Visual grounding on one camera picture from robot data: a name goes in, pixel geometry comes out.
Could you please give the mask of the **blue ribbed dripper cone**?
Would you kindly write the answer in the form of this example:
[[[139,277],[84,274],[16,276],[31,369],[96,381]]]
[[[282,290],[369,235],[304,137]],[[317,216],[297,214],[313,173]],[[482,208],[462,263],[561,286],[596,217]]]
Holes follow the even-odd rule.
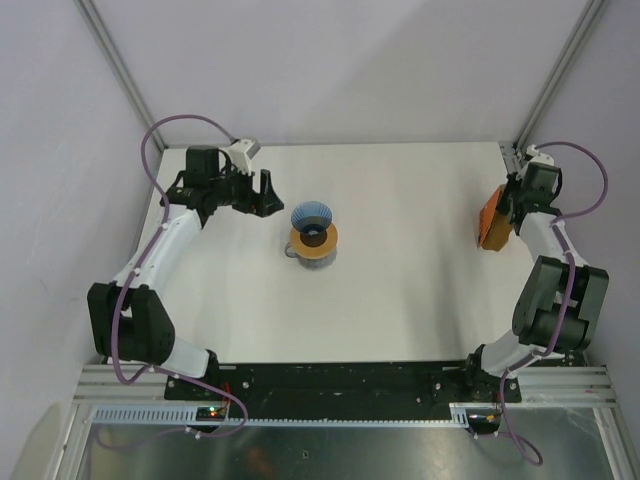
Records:
[[[290,216],[292,227],[303,235],[316,235],[326,231],[332,219],[331,209],[319,201],[306,201],[297,205]]]

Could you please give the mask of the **clear glass pitcher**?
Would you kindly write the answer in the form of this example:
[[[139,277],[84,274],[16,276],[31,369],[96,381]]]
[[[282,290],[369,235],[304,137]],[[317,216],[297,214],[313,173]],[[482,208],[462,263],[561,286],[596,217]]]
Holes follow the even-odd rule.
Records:
[[[318,258],[310,259],[299,255],[290,243],[287,243],[284,247],[284,254],[287,258],[296,259],[298,263],[308,270],[322,270],[329,267],[337,258],[338,251],[334,249],[328,255]]]

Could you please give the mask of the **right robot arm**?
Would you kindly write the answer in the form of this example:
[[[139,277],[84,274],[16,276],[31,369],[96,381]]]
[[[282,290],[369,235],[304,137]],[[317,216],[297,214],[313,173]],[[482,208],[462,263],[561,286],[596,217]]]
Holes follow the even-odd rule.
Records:
[[[609,285],[608,273],[590,265],[566,231],[566,217],[553,203],[563,174],[538,154],[508,175],[479,213],[479,248],[498,252],[516,235],[533,260],[516,302],[510,329],[470,354],[461,376],[463,393],[484,401],[502,377],[548,358],[590,345]]]

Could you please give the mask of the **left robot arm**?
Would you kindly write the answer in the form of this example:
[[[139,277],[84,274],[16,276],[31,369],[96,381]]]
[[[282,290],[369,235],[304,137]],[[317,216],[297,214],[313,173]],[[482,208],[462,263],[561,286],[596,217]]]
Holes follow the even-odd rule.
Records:
[[[143,362],[187,376],[187,389],[202,400],[219,392],[221,376],[209,368],[211,353],[177,336],[162,292],[178,261],[219,208],[261,218],[283,210],[269,171],[260,171],[260,188],[253,188],[251,161],[259,149],[258,142],[250,139],[225,148],[187,149],[184,169],[159,191],[161,212],[146,244],[113,280],[89,289],[89,315],[99,354],[115,363]]]

